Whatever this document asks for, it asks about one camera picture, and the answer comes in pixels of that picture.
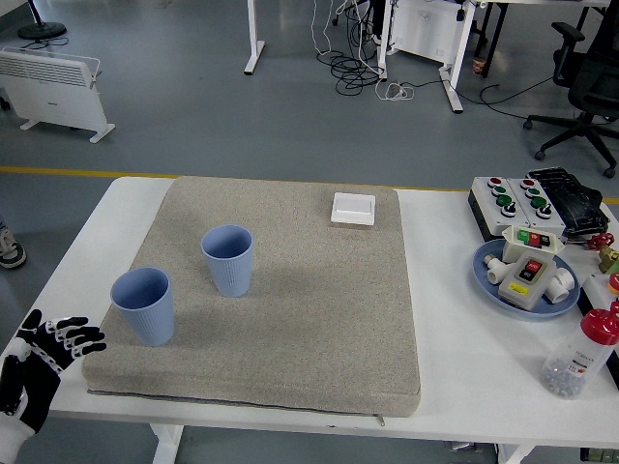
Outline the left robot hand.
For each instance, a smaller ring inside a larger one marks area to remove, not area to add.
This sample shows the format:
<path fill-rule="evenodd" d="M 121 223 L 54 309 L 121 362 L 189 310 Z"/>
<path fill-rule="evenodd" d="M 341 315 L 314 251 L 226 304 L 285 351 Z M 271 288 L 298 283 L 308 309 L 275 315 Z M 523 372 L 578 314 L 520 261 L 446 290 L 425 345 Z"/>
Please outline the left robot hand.
<path fill-rule="evenodd" d="M 32 310 L 7 346 L 1 369 L 1 461 L 15 462 L 44 425 L 62 373 L 77 359 L 106 348 L 86 317 L 45 321 Z"/>

